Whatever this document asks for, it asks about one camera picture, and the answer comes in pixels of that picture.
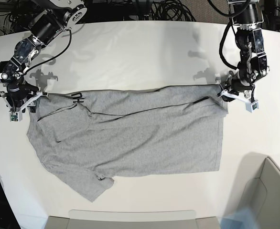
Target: gray t-shirt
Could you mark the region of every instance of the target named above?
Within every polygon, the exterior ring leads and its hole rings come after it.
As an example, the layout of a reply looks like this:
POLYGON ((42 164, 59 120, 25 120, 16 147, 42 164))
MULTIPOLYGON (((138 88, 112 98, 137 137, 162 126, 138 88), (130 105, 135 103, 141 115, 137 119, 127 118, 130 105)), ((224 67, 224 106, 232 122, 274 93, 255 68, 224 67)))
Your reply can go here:
POLYGON ((219 169, 226 103, 217 85, 49 94, 28 138, 44 167, 94 201, 113 176, 219 169))

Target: gray floor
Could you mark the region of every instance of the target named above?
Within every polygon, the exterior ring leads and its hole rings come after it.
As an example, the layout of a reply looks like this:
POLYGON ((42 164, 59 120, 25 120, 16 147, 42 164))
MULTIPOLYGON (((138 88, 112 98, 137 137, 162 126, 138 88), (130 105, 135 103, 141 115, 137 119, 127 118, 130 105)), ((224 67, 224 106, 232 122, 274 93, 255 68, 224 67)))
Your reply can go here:
MULTIPOLYGON (((212 23, 222 23, 225 24, 228 22, 228 19, 216 13, 212 7, 208 4, 207 0, 182 0, 194 15, 195 19, 200 22, 212 22, 212 23)), ((228 11, 227 0, 214 0, 214 4, 223 12, 228 11)), ((3 30, 3 20, 4 16, 0 17, 0 28, 3 30)))

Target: shirt sleeve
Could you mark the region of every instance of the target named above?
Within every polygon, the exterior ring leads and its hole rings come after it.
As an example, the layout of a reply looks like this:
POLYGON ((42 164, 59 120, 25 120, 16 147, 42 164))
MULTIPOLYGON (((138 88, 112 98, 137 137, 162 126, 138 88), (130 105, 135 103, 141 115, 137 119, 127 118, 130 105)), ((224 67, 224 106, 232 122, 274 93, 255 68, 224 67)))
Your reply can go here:
POLYGON ((100 178, 91 170, 75 165, 54 165, 46 169, 91 202, 111 188, 114 182, 111 178, 100 178))

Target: white table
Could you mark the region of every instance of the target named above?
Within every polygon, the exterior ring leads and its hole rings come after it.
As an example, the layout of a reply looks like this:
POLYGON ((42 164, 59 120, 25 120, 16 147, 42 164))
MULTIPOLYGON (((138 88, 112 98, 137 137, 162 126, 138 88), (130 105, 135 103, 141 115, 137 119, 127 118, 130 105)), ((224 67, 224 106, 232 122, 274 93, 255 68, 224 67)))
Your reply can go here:
MULTIPOLYGON (((215 83, 228 71, 218 55, 224 28, 220 24, 163 21, 79 25, 68 51, 55 64, 42 66, 46 76, 35 80, 39 69, 28 74, 32 76, 29 82, 54 93, 215 83)), ((15 44, 28 35, 0 37, 0 61, 11 58, 15 44)), ((263 31, 263 35, 271 71, 256 87, 260 109, 251 114, 242 102, 229 103, 219 171, 115 177, 114 186, 93 203, 43 168, 26 136, 28 113, 21 123, 10 123, 8 108, 0 99, 0 179, 19 223, 27 229, 40 229, 49 215, 69 217, 72 209, 194 210, 197 218, 232 214, 245 184, 258 177, 266 155, 280 155, 280 33, 263 31)), ((67 34, 58 37, 34 63, 59 53, 68 39, 67 34)), ((232 31, 224 54, 237 64, 239 50, 232 31)))

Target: white tabletop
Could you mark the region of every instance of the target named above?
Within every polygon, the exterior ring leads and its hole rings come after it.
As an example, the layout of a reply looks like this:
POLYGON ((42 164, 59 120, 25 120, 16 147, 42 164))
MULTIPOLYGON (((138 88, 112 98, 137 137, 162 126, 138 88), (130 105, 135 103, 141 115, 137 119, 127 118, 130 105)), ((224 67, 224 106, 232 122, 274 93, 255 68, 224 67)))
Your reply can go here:
MULTIPOLYGON (((39 72, 28 74, 29 82, 54 93, 215 83, 228 71, 218 55, 224 28, 220 24, 164 21, 78 25, 66 53, 53 65, 42 66, 46 76, 36 80, 39 72)), ((15 44, 28 35, 0 37, 0 61, 11 58, 15 44)), ((260 107, 251 114, 242 102, 229 103, 219 171, 115 177, 114 186, 93 203, 43 168, 26 136, 28 113, 21 123, 10 123, 8 108, 0 99, 0 179, 19 223, 29 229, 43 228, 47 216, 69 217, 72 209, 194 210, 197 218, 233 213, 245 184, 258 177, 266 155, 280 155, 280 33, 263 31, 263 35, 271 71, 256 87, 260 107)), ((67 34, 58 37, 34 63, 58 54, 68 39, 67 34)), ((237 64, 239 50, 232 31, 224 54, 237 64)))

